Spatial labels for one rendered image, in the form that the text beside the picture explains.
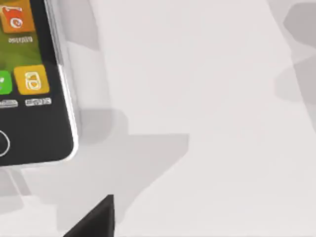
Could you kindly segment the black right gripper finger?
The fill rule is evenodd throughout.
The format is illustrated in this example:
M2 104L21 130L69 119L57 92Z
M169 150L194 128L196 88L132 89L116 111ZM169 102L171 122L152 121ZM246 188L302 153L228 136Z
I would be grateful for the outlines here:
M114 237L114 195L107 195L63 237Z

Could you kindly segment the black smartphone with silver rim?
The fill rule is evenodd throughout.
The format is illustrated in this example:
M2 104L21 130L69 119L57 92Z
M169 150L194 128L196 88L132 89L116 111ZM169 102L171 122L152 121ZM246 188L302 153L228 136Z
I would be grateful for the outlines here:
M71 158L74 106L58 0L0 0L0 167Z

